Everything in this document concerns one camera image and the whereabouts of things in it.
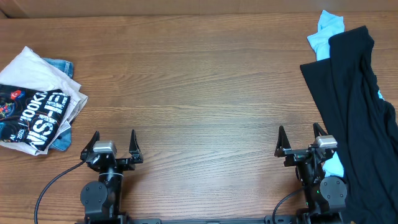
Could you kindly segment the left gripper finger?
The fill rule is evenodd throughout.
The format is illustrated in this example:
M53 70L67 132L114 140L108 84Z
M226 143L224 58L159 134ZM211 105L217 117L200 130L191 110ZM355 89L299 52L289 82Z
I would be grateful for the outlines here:
M129 144L129 153L131 155L131 158L133 160L133 163L135 164L141 164L144 162L144 158L142 155L142 152L139 148L139 145L137 143L137 136L136 132L133 129L131 132L131 139L130 139L130 144Z
M88 155L93 152L93 148L94 148L95 142L98 141L99 139L100 139L100 133L98 131L96 131L94 133L93 137L88 142L88 144L81 151L80 159L82 161L86 161L87 160Z

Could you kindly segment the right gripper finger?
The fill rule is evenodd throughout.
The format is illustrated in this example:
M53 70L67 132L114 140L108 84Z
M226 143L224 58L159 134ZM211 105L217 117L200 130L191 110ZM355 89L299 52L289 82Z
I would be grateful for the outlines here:
M275 157L285 157L292 148L290 146L289 140L285 133L285 129L283 126L279 126L278 132L278 140L275 148L274 156Z
M313 133L315 138L328 135L328 133L318 123L313 124Z

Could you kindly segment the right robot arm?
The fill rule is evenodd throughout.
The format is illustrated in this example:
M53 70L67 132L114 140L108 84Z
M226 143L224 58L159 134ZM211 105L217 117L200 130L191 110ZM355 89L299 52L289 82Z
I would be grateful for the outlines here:
M274 155L285 159L286 167L295 167L302 188L285 196L272 212L272 223L343 223L341 212L346 208L348 187L341 177L326 176L322 164L331 159L338 143L318 123L313 124L315 141L306 149L292 149L283 126L279 127ZM289 198L304 193L306 207L295 215L278 217L278 208Z

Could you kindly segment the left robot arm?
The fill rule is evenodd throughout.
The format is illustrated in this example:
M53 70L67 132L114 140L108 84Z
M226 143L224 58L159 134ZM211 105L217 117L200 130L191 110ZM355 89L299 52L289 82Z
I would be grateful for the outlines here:
M136 132L132 130L129 144L130 157L118 158L114 141L102 141L95 132L82 150L80 159L98 173L98 180L86 184L80 194L85 208L85 223L132 223L121 211L123 172L134 170L144 162L138 146Z

